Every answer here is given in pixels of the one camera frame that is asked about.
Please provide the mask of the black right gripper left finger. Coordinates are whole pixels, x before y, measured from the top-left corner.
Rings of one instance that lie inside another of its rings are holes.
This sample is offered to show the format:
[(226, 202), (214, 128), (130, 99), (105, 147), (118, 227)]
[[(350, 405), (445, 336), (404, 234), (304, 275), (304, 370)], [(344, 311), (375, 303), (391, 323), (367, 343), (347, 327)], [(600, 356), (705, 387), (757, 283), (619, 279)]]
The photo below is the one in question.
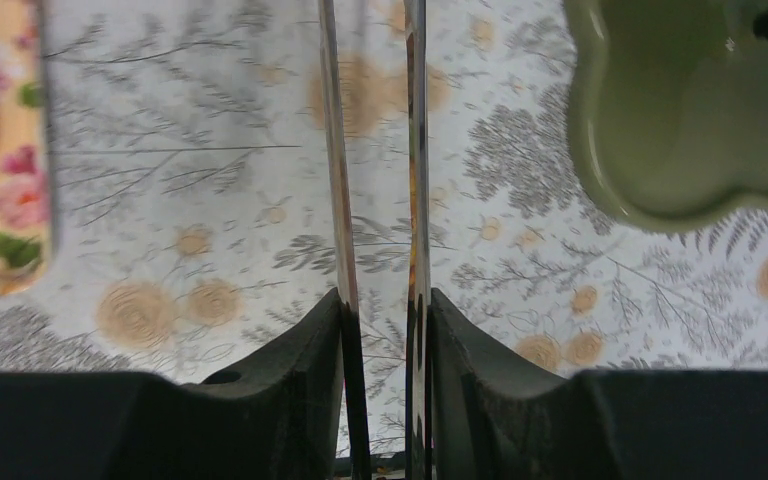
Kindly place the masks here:
[(142, 372), (0, 373), (0, 479), (328, 479), (340, 298), (199, 384)]

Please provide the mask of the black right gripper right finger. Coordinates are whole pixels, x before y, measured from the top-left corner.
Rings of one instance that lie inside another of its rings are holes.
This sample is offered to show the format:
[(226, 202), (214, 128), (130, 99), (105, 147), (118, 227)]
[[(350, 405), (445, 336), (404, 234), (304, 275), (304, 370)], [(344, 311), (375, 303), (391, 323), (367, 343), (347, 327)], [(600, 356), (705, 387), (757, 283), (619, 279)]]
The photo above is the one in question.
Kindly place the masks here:
[(768, 479), (768, 371), (562, 378), (431, 294), (441, 479)]

